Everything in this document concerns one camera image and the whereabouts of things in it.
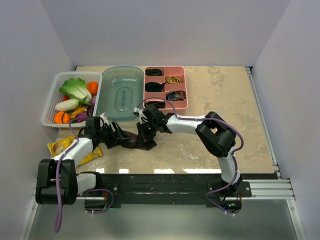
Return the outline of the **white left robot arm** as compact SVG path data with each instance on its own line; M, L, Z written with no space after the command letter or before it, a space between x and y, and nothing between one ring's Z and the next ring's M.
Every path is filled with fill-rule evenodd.
M35 200L41 205L72 205L78 195L88 192L99 196L104 190L98 172L76 173L80 162L101 143L107 148L130 139L116 122L107 123L101 117L88 117L69 147L38 165Z

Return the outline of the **black rolled tie top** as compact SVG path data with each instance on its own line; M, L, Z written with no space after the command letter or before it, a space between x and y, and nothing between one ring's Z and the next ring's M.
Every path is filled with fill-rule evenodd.
M145 74L147 76L162 76L163 72L159 68L151 68L151 69L146 69Z

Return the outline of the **yellow chips bag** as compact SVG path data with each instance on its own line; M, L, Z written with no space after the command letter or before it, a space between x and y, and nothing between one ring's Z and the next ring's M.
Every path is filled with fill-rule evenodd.
M47 143L47 148L50 152L50 155L52 157L56 157L59 154L61 154L66 148L68 148L73 141L76 139L75 136L70 136L61 140L58 140L56 142L50 142ZM76 166L84 165L94 159L97 159L99 157L103 156L103 152L99 146L97 146L91 153L87 154L81 162L77 163Z

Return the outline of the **purple toy onion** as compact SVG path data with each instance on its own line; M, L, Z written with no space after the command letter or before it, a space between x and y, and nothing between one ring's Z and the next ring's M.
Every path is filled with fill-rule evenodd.
M82 122L85 122L87 118L88 118L88 115L86 112L80 112L75 116L75 122L82 123Z

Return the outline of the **white toy radish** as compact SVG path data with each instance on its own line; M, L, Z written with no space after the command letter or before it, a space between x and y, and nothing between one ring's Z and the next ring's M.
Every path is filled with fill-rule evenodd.
M68 99L58 103L54 109L58 112L71 111L78 107L79 101L77 99Z

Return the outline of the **white plastic basket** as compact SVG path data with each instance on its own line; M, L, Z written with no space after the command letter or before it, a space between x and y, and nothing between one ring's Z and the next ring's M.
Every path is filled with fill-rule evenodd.
M50 88L48 98L45 104L44 112L42 114L41 123L46 127L53 128L68 128L69 124L56 124L54 122L54 117L57 113L55 106L63 101L64 94L59 90L63 86L63 83L70 79L80 78L85 81L87 85L89 82L98 83L97 98L100 96L102 74L94 71L67 71L57 74L53 80L52 86Z

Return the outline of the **orange toy fruit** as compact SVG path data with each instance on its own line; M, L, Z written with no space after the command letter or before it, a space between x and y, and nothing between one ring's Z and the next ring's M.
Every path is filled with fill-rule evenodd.
M98 93L99 84L95 81L91 81L87 84L86 88L92 96L96 96Z

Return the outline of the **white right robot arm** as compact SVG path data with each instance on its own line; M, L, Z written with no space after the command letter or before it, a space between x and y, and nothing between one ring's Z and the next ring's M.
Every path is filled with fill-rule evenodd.
M136 124L138 149L150 150L157 146L154 138L158 132L197 135L209 153L218 159L223 192L233 197L241 190L238 182L241 174L234 157L237 132L217 113L211 111L203 116L164 114L153 104L144 109L136 107L133 113L139 117Z

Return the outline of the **black rolled tie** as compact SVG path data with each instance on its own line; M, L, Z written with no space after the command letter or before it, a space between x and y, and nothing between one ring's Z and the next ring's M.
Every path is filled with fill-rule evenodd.
M151 68L151 69L146 69L145 74L147 76L162 76L163 72L159 68Z
M157 109L165 109L166 102L165 101L146 101L144 103L144 107L155 106Z

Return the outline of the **yellow toy pepper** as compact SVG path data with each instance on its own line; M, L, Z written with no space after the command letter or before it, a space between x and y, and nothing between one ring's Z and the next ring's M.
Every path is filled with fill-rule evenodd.
M84 107L83 105L79 105L71 114L70 114L70 118L74 119L76 117L77 114L79 113L83 113L86 112L87 108Z

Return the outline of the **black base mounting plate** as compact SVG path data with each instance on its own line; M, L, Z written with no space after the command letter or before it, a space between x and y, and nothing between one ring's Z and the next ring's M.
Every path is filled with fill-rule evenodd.
M221 206L232 214L242 208L243 198L252 196L249 182L240 179L227 188L220 174L106 174L98 184L82 193L85 209L94 212L122 205Z

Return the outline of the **brown floral necktie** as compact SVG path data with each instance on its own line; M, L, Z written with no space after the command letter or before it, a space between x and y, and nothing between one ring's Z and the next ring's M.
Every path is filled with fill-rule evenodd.
M143 144L138 144L137 140L138 140L138 134L129 132L129 131L124 131L129 137L129 140L125 140L125 141L121 141L121 146L127 149L139 149L139 150L145 150L145 151L149 151L152 148L157 146L156 144L152 144L152 143L143 143Z

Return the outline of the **teal plastic container lid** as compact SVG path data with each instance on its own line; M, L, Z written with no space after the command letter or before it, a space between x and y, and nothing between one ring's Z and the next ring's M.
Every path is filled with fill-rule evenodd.
M144 73L135 66L114 66L102 74L96 115L112 121L136 118L134 108L143 100Z

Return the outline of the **pink divided organizer tray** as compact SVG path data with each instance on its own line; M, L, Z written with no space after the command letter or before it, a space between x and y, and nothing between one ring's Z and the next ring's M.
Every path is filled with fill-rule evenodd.
M182 66L147 66L144 70L143 107L154 105L163 113L188 108L187 80Z

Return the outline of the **orange toy pumpkin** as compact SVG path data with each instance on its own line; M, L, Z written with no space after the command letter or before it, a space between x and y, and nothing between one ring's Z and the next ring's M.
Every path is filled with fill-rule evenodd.
M65 112L65 111L59 111L55 114L54 116L54 123L55 124L68 124L71 120L71 117L69 115L69 113Z

